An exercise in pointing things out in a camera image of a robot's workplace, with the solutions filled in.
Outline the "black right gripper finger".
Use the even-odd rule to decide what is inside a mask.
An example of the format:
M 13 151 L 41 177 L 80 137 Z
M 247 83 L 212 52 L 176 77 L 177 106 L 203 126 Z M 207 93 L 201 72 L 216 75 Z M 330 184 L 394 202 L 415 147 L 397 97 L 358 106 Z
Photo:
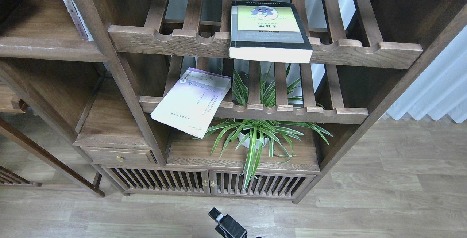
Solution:
M 224 238 L 247 238 L 247 230 L 229 214 L 223 215 L 217 208 L 212 208 L 208 215 L 215 220 L 215 230 Z

